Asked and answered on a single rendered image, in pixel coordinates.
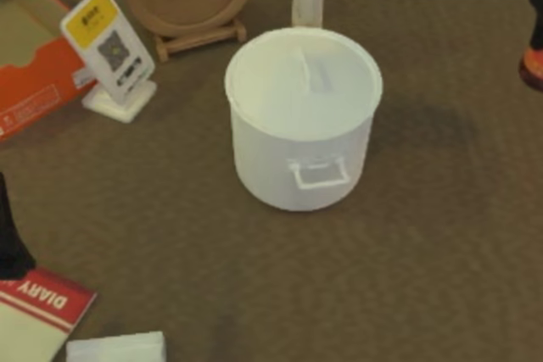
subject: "cardboard box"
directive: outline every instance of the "cardboard box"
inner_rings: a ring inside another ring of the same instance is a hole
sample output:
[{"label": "cardboard box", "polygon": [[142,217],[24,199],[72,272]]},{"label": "cardboard box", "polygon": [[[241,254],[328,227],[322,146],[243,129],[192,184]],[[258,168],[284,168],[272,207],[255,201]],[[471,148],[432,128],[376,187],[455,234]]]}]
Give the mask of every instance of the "cardboard box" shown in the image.
[{"label": "cardboard box", "polygon": [[0,141],[92,87],[61,35],[67,13],[59,0],[0,0]]}]

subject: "table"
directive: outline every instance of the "table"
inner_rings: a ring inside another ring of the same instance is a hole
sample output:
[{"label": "table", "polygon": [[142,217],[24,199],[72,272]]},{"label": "table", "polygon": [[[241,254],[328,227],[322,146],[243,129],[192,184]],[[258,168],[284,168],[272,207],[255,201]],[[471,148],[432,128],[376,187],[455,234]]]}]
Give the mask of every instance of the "table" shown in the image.
[{"label": "table", "polygon": [[[250,0],[249,35],[289,8]],[[100,294],[73,338],[161,330],[169,362],[539,360],[543,95],[517,73],[534,19],[527,0],[327,0],[385,96],[360,185],[314,214],[238,181],[234,42],[161,65],[132,125],[75,102],[5,142],[29,247]]]}]

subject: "white pot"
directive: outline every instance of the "white pot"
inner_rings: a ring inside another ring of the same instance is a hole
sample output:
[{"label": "white pot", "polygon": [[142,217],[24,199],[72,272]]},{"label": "white pot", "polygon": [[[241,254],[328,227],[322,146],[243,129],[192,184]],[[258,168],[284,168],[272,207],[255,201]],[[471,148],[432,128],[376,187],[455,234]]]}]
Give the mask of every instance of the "white pot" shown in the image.
[{"label": "white pot", "polygon": [[383,93],[364,48],[321,29],[271,31],[234,56],[226,89],[236,169],[258,199],[311,211],[353,190]]}]

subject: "dark glass bottle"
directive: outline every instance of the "dark glass bottle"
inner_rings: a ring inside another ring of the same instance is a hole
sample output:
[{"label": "dark glass bottle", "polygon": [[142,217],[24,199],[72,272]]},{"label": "dark glass bottle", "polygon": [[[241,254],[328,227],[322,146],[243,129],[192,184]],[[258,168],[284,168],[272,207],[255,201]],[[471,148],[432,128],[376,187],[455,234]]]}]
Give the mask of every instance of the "dark glass bottle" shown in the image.
[{"label": "dark glass bottle", "polygon": [[529,0],[537,13],[534,34],[520,62],[520,76],[531,88],[543,92],[543,0]]},{"label": "dark glass bottle", "polygon": [[0,173],[0,281],[22,280],[36,261],[20,239],[9,207],[8,188]]}]

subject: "white lid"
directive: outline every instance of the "white lid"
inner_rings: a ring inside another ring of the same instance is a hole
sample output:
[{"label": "white lid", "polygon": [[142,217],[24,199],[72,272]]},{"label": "white lid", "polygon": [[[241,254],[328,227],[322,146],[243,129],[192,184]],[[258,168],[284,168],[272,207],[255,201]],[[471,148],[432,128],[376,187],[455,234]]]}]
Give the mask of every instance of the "white lid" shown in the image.
[{"label": "white lid", "polygon": [[252,126],[309,142],[342,136],[372,117],[383,80],[356,42],[296,27],[243,46],[228,67],[226,89],[232,108]]}]

